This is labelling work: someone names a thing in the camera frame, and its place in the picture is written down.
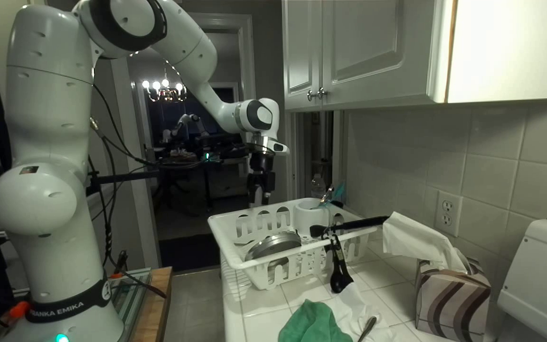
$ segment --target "dish rack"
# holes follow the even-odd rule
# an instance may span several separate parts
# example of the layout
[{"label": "dish rack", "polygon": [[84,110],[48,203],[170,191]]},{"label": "dish rack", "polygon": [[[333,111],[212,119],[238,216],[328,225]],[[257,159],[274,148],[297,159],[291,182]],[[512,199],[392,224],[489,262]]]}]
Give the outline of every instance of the dish rack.
[{"label": "dish rack", "polygon": [[[320,273],[328,267],[329,239],[310,235],[310,225],[331,225],[358,220],[360,216],[337,205],[324,205],[316,197],[303,197],[246,210],[233,210],[210,218],[221,248],[223,273],[234,282],[272,288],[282,282]],[[369,248],[371,233],[379,225],[341,231],[347,260],[360,258]],[[246,260],[252,246],[276,231],[299,231],[303,246],[271,256]]]}]

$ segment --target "green cloth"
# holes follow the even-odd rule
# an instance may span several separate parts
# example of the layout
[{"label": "green cloth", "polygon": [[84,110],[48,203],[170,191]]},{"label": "green cloth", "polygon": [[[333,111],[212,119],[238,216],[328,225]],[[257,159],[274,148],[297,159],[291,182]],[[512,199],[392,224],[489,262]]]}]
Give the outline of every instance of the green cloth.
[{"label": "green cloth", "polygon": [[352,342],[324,301],[307,300],[280,330],[278,342]]}]

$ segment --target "upper cabinet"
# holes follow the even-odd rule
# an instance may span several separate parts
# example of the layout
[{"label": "upper cabinet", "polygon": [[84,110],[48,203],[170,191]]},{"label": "upper cabinet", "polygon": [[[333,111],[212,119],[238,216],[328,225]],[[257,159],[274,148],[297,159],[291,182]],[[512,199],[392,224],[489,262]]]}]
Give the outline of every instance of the upper cabinet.
[{"label": "upper cabinet", "polygon": [[547,98],[547,1],[284,0],[290,110]]}]

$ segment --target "kitchen counter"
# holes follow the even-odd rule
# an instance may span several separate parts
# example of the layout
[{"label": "kitchen counter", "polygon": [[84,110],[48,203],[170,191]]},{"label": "kitchen counter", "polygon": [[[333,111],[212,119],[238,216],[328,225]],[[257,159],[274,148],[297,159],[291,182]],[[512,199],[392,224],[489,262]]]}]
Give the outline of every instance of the kitchen counter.
[{"label": "kitchen counter", "polygon": [[[400,342],[443,342],[415,328],[415,267],[398,267],[398,262],[381,256],[366,256],[350,263],[356,286],[388,322]],[[271,290],[248,284],[244,273],[236,273],[223,260],[225,326],[229,342],[278,342],[278,332],[305,300],[333,303],[335,292],[329,275],[295,279]]]}]

